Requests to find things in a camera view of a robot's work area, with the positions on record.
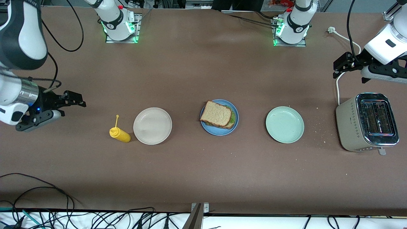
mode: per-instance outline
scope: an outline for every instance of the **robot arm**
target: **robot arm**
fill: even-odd
[[[292,11],[279,15],[281,22],[276,36],[288,44],[299,43],[306,36],[317,7],[317,0],[296,0]]]
[[[0,25],[0,66],[33,70],[47,58],[41,26],[41,11],[34,0],[11,0],[8,19]]]
[[[102,20],[103,28],[108,36],[115,40],[121,41],[127,39],[135,33],[134,13],[117,6],[114,0],[84,0],[94,8]]]
[[[0,121],[29,132],[64,116],[61,107],[86,107],[80,94],[65,91],[56,95],[11,72],[37,69],[47,58],[36,0],[9,1],[7,21],[0,25],[0,40]]]
[[[401,10],[364,46],[357,59],[346,52],[334,62],[334,79],[343,72],[361,70],[362,83],[371,79],[407,83],[406,66],[398,63],[407,60],[407,1],[397,2]]]

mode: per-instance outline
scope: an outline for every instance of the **sandwich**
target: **sandwich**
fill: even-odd
[[[208,126],[231,129],[236,122],[236,114],[230,107],[208,100],[200,121]]]

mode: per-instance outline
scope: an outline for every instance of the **brown table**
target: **brown table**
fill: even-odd
[[[266,26],[212,10],[153,10],[142,23],[139,44],[105,44],[93,9],[79,8],[83,47],[67,53],[45,33],[63,82],[56,90],[82,93],[88,107],[65,108],[66,117],[31,133],[0,124],[0,173],[22,172],[54,183],[76,197],[82,209],[154,206],[188,211],[209,202],[215,212],[268,214],[407,213],[406,86],[370,81],[358,71],[340,81],[342,101],[360,92],[388,96],[400,143],[354,154],[339,142],[332,62],[349,44],[328,35],[346,34],[345,14],[317,13],[306,48],[274,47]],[[257,19],[254,13],[240,15]],[[68,48],[80,42],[70,8],[44,7],[43,19]],[[380,14],[352,15],[353,38],[366,44],[384,25]],[[23,76],[52,77],[52,61]],[[198,122],[208,99],[226,99],[240,121],[230,135],[215,137]],[[265,129],[277,106],[296,109],[305,122],[293,144],[273,140]],[[132,132],[136,115],[149,107],[173,120],[159,145],[112,139],[118,126]],[[1,180],[2,199],[41,185],[22,177]],[[64,208],[53,191],[34,191],[17,207]]]

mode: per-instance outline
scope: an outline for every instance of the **blue plate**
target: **blue plate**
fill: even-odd
[[[236,107],[229,101],[226,101],[224,99],[215,99],[212,100],[213,102],[217,103],[217,104],[221,104],[221,105],[225,105],[228,106],[232,109],[232,111],[236,114],[236,122],[234,124],[234,126],[231,129],[222,129],[222,128],[218,128],[216,126],[208,126],[205,124],[205,122],[201,121],[202,127],[210,134],[215,135],[215,136],[224,136],[224,135],[228,135],[230,133],[232,133],[236,127],[237,124],[239,123],[239,113],[237,112]],[[202,113],[204,112],[205,107],[202,108],[201,110],[201,116]]]

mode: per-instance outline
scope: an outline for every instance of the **yellow squeeze bottle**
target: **yellow squeeze bottle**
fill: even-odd
[[[109,130],[109,134],[112,138],[116,138],[117,140],[128,143],[131,140],[131,136],[117,127],[117,120],[119,119],[119,115],[116,115],[116,125]]]

